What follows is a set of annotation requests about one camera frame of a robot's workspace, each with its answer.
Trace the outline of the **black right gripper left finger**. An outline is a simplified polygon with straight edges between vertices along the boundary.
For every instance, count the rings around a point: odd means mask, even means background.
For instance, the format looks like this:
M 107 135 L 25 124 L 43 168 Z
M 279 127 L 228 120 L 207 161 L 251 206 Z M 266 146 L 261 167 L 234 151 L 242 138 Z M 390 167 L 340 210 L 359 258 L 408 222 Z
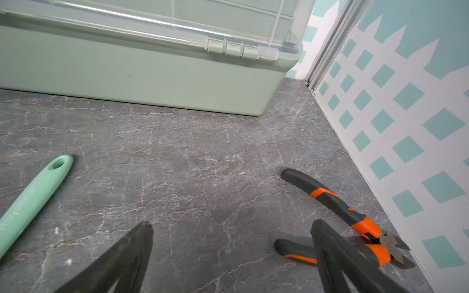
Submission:
M 153 246 L 153 228 L 141 222 L 116 242 L 58 293 L 138 293 L 141 290 Z

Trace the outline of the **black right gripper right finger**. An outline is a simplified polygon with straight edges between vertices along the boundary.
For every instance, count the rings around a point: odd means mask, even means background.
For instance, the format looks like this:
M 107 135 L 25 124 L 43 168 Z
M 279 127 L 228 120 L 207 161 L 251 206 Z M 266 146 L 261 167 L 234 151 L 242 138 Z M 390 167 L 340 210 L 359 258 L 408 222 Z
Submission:
M 360 256 L 323 220 L 315 220 L 311 235 L 317 252 L 318 270 L 326 293 L 349 293 L 346 281 L 360 293 L 405 293 L 406 290 Z

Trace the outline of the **beige skimmer green handle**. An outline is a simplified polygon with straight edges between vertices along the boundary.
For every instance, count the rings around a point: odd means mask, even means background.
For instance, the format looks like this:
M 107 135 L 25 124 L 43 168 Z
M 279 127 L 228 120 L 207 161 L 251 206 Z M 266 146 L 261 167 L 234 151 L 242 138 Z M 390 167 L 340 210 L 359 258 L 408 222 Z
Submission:
M 1 217 L 1 256 L 7 253 L 54 195 L 72 168 L 73 161 L 72 156 L 62 155 L 50 162 L 4 213 Z

